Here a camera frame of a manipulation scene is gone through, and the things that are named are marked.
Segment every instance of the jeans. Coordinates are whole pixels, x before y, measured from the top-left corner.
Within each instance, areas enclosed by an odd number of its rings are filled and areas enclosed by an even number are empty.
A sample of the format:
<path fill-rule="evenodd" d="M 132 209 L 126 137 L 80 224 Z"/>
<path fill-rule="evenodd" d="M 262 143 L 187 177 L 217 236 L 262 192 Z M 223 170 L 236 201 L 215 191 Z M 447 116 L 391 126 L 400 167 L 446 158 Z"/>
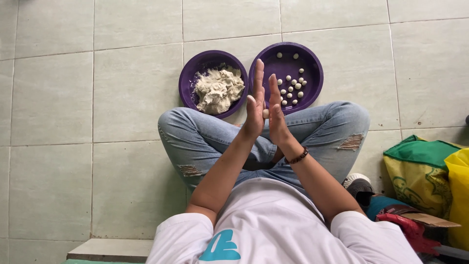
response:
<path fill-rule="evenodd" d="M 297 111 L 285 116 L 285 122 L 298 142 L 340 183 L 350 172 L 370 126 L 367 110 L 347 101 Z M 161 115 L 158 130 L 178 175 L 194 191 L 240 127 L 189 108 L 174 108 Z M 248 159 L 268 163 L 276 151 L 266 120 Z M 279 180 L 309 197 L 285 158 L 268 170 L 241 170 L 235 186 L 256 177 Z"/>

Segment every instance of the leg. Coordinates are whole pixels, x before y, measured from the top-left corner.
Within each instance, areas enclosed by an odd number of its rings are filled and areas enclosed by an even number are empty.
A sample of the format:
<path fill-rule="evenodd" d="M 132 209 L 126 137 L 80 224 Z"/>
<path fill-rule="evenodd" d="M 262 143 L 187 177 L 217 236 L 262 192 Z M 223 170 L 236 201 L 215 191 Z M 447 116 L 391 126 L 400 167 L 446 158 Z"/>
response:
<path fill-rule="evenodd" d="M 228 148 L 239 130 L 239 127 L 189 108 L 174 108 L 158 120 L 158 131 L 166 153 L 191 191 Z M 249 158 L 270 162 L 276 150 L 277 146 L 259 137 Z M 236 183 L 256 176 L 257 172 L 243 170 Z"/>
<path fill-rule="evenodd" d="M 370 126 L 368 112 L 347 101 L 304 109 L 286 116 L 285 121 L 293 136 L 340 183 L 355 163 Z M 259 175 L 288 183 L 306 194 L 284 159 L 270 170 L 259 171 Z"/>

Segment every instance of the blue logo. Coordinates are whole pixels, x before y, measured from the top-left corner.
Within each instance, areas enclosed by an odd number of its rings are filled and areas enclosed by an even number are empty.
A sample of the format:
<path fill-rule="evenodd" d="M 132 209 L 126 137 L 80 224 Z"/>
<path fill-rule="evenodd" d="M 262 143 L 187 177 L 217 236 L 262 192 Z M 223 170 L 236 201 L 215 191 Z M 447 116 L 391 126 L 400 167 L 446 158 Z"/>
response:
<path fill-rule="evenodd" d="M 239 253 L 234 250 L 238 247 L 234 242 L 231 242 L 232 237 L 233 230 L 227 229 L 220 231 L 212 238 L 212 241 L 210 241 L 207 249 L 200 256 L 199 260 L 214 261 L 241 259 Z"/>

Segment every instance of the yellow bag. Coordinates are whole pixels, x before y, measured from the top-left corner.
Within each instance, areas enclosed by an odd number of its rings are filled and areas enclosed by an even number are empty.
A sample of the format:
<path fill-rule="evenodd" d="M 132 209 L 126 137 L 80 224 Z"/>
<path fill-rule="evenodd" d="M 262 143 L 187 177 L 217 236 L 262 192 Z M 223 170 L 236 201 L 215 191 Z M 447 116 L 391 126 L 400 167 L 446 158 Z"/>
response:
<path fill-rule="evenodd" d="M 444 159 L 460 149 L 456 144 L 412 135 L 385 151 L 383 159 L 397 199 L 448 220 L 452 196 Z"/>
<path fill-rule="evenodd" d="M 455 248 L 469 250 L 469 148 L 451 154 L 445 163 L 453 193 L 449 221 L 462 225 L 448 229 L 448 240 Z"/>

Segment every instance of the purple bowl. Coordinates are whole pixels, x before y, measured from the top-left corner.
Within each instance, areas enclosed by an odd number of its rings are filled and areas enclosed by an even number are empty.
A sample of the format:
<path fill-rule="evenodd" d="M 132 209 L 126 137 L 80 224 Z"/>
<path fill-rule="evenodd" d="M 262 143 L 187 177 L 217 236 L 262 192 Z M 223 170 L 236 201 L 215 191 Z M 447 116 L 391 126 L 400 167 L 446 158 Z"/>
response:
<path fill-rule="evenodd" d="M 277 58 L 277 53 L 282 53 L 282 58 Z M 293 59 L 293 55 L 298 53 L 298 59 Z M 283 83 L 279 85 L 279 89 L 285 89 L 286 94 L 282 94 L 284 100 L 287 100 L 286 105 L 282 106 L 282 111 L 285 115 L 294 113 L 310 106 L 314 100 L 319 96 L 324 82 L 324 73 L 318 57 L 307 47 L 295 42 L 279 42 L 272 44 L 261 51 L 251 64 L 249 70 L 249 87 L 252 92 L 254 81 L 254 70 L 256 68 L 257 59 L 264 62 L 264 79 L 262 86 L 265 88 L 265 106 L 269 108 L 270 90 L 269 90 L 269 77 L 275 73 L 277 79 L 282 79 Z M 304 69 L 303 73 L 299 73 L 300 68 Z M 290 75 L 291 80 L 287 81 L 285 78 Z M 301 86 L 299 90 L 291 85 L 293 79 L 297 80 L 303 77 L 307 84 Z M 292 98 L 287 98 L 288 87 L 293 86 Z M 298 98 L 298 92 L 303 92 L 303 97 Z M 292 104 L 293 100 L 298 100 L 296 105 Z"/>
<path fill-rule="evenodd" d="M 207 73 L 208 69 L 217 68 L 221 70 L 224 67 L 220 67 L 220 64 L 224 63 L 225 66 L 231 66 L 234 69 L 241 70 L 241 79 L 244 82 L 244 90 L 241 98 L 234 101 L 228 111 L 219 115 L 213 115 L 220 119 L 230 116 L 241 107 L 244 100 L 248 96 L 248 74 L 246 69 L 243 67 L 241 62 L 236 59 L 233 55 L 228 52 L 221 50 L 207 50 L 201 52 L 192 57 L 184 66 L 179 76 L 179 96 L 181 97 L 182 103 L 185 107 L 197 110 L 197 104 L 199 103 L 199 96 L 194 92 L 197 81 L 200 79 L 197 72 L 202 75 Z"/>

